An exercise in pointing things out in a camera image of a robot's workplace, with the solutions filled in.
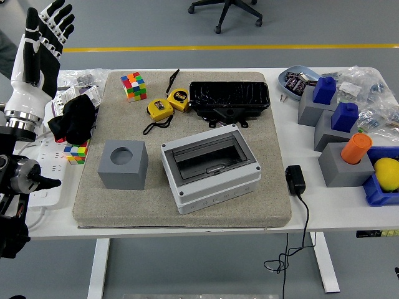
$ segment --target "power outlet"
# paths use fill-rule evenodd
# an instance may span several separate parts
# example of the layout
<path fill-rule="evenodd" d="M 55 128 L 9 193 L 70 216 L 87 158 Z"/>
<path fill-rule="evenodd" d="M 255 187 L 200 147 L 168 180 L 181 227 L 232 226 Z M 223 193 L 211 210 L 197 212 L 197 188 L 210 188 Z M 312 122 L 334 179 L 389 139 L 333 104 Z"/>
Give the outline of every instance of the power outlet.
<path fill-rule="evenodd" d="M 37 162 L 41 167 L 41 175 L 46 178 L 59 179 L 63 182 L 68 160 L 64 155 L 65 143 L 56 143 L 54 137 L 44 138 L 39 150 Z M 29 208 L 46 207 L 50 210 L 60 208 L 61 190 L 63 184 L 47 190 L 31 193 L 29 196 Z"/>

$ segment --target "table leg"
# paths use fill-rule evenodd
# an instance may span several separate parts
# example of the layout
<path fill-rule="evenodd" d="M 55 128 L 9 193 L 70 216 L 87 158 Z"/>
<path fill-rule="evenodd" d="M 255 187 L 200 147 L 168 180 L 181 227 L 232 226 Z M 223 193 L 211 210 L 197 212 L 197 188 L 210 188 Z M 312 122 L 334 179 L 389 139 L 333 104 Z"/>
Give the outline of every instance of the table leg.
<path fill-rule="evenodd" d="M 87 299 L 102 299 L 110 239 L 97 239 Z"/>
<path fill-rule="evenodd" d="M 313 245 L 315 244 L 315 232 L 310 233 Z M 339 286 L 335 276 L 334 266 L 332 265 L 329 248 L 325 241 L 324 233 L 317 233 L 317 242 L 314 247 L 317 264 L 319 265 L 320 275 L 322 277 L 324 290 L 326 293 L 338 293 Z"/>

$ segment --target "yellow ball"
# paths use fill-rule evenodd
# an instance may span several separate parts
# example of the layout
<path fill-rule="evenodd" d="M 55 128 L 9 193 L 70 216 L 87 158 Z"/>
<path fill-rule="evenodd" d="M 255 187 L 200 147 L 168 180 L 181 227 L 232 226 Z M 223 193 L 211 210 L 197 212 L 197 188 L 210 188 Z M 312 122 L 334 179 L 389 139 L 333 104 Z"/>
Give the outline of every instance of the yellow ball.
<path fill-rule="evenodd" d="M 385 192 L 399 188 L 399 161 L 391 158 L 381 158 L 374 164 L 375 176 Z"/>

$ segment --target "robot finger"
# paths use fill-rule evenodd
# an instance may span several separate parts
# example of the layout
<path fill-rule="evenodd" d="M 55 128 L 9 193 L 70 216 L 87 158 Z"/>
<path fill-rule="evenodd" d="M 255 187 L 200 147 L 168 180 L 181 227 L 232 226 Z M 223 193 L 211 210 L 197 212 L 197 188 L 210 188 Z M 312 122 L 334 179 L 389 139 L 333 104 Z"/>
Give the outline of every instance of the robot finger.
<path fill-rule="evenodd" d="M 74 25 L 69 25 L 69 26 L 65 29 L 65 31 L 64 31 L 64 33 L 63 33 L 65 39 L 68 39 L 68 37 L 70 36 L 70 34 L 73 33 L 74 29 L 75 29 L 75 26 L 74 26 Z"/>
<path fill-rule="evenodd" d="M 65 3 L 65 0 L 56 0 L 49 6 L 47 6 L 43 11 L 41 12 L 41 19 L 44 22 L 47 22 L 49 18 L 56 12 L 56 10 L 60 9 Z"/>
<path fill-rule="evenodd" d="M 37 10 L 30 7 L 25 28 L 23 81 L 34 86 L 37 86 L 40 80 L 39 22 Z"/>
<path fill-rule="evenodd" d="M 54 14 L 54 23 L 56 25 L 60 24 L 62 20 L 69 15 L 69 13 L 72 11 L 72 5 L 68 4 L 66 7 L 61 9 L 57 14 Z"/>
<path fill-rule="evenodd" d="M 60 24 L 58 24 L 54 31 L 56 36 L 60 36 L 65 31 L 65 28 L 72 24 L 74 19 L 75 16 L 70 14 Z"/>

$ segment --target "yellow tape measure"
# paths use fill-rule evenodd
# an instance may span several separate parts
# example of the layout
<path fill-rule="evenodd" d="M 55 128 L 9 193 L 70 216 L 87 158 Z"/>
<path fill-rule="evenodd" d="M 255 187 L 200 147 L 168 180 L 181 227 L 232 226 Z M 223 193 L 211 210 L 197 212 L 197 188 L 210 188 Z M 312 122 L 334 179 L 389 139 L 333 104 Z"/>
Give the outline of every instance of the yellow tape measure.
<path fill-rule="evenodd" d="M 148 104 L 147 112 L 154 121 L 160 121 L 172 115 L 174 110 L 168 100 L 157 98 Z"/>
<path fill-rule="evenodd" d="M 173 90 L 168 96 L 168 102 L 174 109 L 181 112 L 188 110 L 188 90 L 183 88 L 178 88 Z"/>

